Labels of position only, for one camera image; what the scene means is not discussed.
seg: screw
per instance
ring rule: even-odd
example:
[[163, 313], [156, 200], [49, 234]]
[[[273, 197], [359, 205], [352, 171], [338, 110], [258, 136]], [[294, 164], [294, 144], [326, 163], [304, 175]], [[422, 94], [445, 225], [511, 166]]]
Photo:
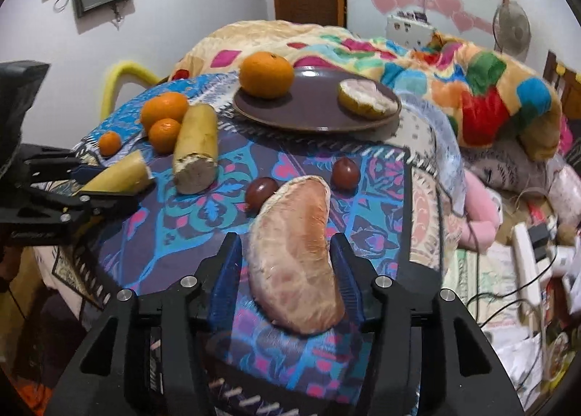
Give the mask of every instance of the screw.
[[456, 294], [449, 288], [444, 288], [442, 291], [440, 291], [440, 298], [442, 298], [445, 302], [453, 302], [455, 297]]
[[196, 286], [197, 282], [198, 282], [198, 280], [196, 279], [196, 277], [189, 275], [189, 276], [183, 277], [179, 281], [179, 284], [181, 286], [183, 286], [184, 288], [191, 288], [193, 286]]
[[375, 284], [380, 288], [389, 288], [393, 285], [393, 280], [385, 275], [380, 275], [375, 279]]
[[119, 300], [120, 302], [126, 302], [132, 296], [133, 296], [133, 292], [131, 290], [128, 290], [127, 288], [125, 288], [124, 290], [121, 290], [121, 291], [119, 291], [119, 293], [117, 293], [117, 300]]

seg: white power strip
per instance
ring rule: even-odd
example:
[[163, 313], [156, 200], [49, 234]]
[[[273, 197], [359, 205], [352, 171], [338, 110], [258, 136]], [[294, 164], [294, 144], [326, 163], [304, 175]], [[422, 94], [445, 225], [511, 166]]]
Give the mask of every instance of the white power strip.
[[391, 15], [387, 18], [385, 36], [397, 45], [420, 49], [432, 41], [434, 27], [419, 20]]
[[512, 247], [518, 268], [519, 287], [532, 282], [521, 290], [521, 297], [537, 308], [541, 305], [541, 287], [539, 280], [535, 280], [539, 275], [539, 270], [533, 244], [531, 244], [527, 225], [524, 222], [519, 222], [512, 228]]

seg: patterned tablecloth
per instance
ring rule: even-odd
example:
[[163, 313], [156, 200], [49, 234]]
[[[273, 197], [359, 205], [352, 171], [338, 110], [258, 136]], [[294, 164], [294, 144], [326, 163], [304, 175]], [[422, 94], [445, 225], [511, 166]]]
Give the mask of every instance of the patterned tablecloth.
[[[244, 244], [253, 219], [244, 204], [249, 182], [272, 176], [282, 183], [300, 175], [320, 175], [329, 182], [331, 167], [340, 156], [358, 164], [361, 181], [353, 195], [333, 191], [328, 237], [345, 233], [358, 255], [369, 259], [379, 274], [394, 278], [398, 262], [411, 259], [439, 268], [446, 239], [454, 248], [459, 223], [445, 213], [445, 221], [441, 219], [443, 202], [434, 179], [435, 137], [421, 118], [404, 109], [398, 131], [376, 133], [373, 141], [297, 137], [239, 119], [229, 105], [235, 82], [235, 75], [201, 76], [148, 90], [122, 106], [77, 147], [81, 157], [105, 165], [139, 149], [156, 179], [155, 191], [142, 200], [137, 213], [123, 223], [100, 228], [91, 237], [94, 264], [83, 254], [37, 248], [38, 260], [52, 267], [63, 296], [87, 326], [114, 292], [99, 279], [95, 266], [118, 287], [138, 294], [163, 290], [193, 274], [202, 259], [217, 252], [226, 233], [240, 234]], [[139, 109], [145, 100], [164, 91], [210, 102], [219, 112], [219, 174], [216, 183], [199, 195], [178, 195], [171, 158], [156, 157], [141, 138]], [[96, 140], [110, 129], [121, 135], [124, 147], [106, 161], [98, 153]], [[78, 186], [66, 182], [48, 187], [73, 193]], [[216, 362], [305, 395], [339, 404], [357, 401], [372, 340], [357, 330], [357, 323], [345, 317], [335, 328], [310, 338], [275, 328], [252, 299], [246, 262], [238, 290], [232, 292], [237, 293], [232, 328], [215, 329], [206, 343], [207, 354]], [[214, 390], [219, 398], [229, 388], [228, 377], [222, 379], [225, 375], [217, 369], [209, 368], [208, 373], [218, 382]], [[243, 390], [235, 400], [252, 396]]]

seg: orange on plate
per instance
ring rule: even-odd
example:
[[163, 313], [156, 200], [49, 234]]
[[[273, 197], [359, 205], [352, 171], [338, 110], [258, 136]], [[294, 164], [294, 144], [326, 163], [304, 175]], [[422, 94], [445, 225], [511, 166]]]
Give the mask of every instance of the orange on plate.
[[256, 52], [240, 66], [240, 87], [257, 98], [280, 98], [289, 92], [293, 80], [292, 65], [271, 52]]
[[188, 110], [188, 98], [176, 92], [163, 93], [146, 101], [141, 108], [139, 119], [146, 134], [151, 127], [161, 119], [174, 119], [182, 122]]
[[99, 138], [99, 151], [103, 157], [114, 156], [121, 149], [121, 136], [112, 130]]
[[149, 142], [158, 154], [170, 154], [175, 149], [181, 124], [175, 119], [160, 119], [149, 130]]

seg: plastic bag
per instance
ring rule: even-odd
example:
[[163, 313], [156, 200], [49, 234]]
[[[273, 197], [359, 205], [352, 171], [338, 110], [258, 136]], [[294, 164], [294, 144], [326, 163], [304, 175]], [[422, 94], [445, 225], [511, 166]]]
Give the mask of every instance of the plastic bag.
[[577, 227], [581, 221], [581, 179], [570, 165], [557, 172], [548, 192], [559, 223]]

